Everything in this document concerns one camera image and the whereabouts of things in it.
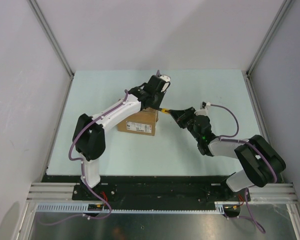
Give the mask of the yellow utility knife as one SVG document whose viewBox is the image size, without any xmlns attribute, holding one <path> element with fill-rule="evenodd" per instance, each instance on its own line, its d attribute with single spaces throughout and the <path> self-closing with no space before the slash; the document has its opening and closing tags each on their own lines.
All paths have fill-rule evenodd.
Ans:
<svg viewBox="0 0 300 240">
<path fill-rule="evenodd" d="M 162 113 L 164 113 L 164 114 L 169 114 L 169 113 L 170 113 L 170 110 L 167 109 L 167 108 L 160 108 L 159 110 L 160 110 Z"/>
</svg>

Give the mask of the brown cardboard express box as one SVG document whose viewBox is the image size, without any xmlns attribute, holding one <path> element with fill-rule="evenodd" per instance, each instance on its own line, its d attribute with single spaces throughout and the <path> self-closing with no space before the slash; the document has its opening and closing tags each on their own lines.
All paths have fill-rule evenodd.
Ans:
<svg viewBox="0 0 300 240">
<path fill-rule="evenodd" d="M 158 110 L 148 107 L 122 120 L 117 124 L 117 130 L 131 134 L 154 136 L 158 120 Z"/>
</svg>

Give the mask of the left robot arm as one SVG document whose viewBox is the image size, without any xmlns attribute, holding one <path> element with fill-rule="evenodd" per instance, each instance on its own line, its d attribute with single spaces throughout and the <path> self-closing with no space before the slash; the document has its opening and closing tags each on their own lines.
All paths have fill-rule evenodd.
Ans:
<svg viewBox="0 0 300 240">
<path fill-rule="evenodd" d="M 80 161 L 83 194 L 88 199 L 95 200 L 101 193 L 99 159 L 106 149 L 107 131 L 145 109 L 158 110 L 170 84 L 171 78 L 158 71 L 148 82 L 125 90 L 124 97 L 108 109 L 92 116 L 84 113 L 78 118 L 68 158 Z"/>
</svg>

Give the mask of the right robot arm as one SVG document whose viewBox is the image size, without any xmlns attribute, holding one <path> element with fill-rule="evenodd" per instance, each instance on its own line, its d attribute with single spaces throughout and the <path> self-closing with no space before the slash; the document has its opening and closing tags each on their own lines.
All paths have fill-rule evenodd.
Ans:
<svg viewBox="0 0 300 240">
<path fill-rule="evenodd" d="M 203 156 L 229 157 L 239 160 L 243 170 L 228 176 L 220 188 L 221 196 L 232 201 L 239 191 L 252 187 L 264 187 L 276 183 L 280 173 L 286 169 L 283 158 L 261 136 L 254 135 L 248 139 L 230 139 L 217 136 L 212 132 L 207 108 L 195 110 L 167 111 L 177 125 L 188 130 L 197 142 L 197 148 Z"/>
</svg>

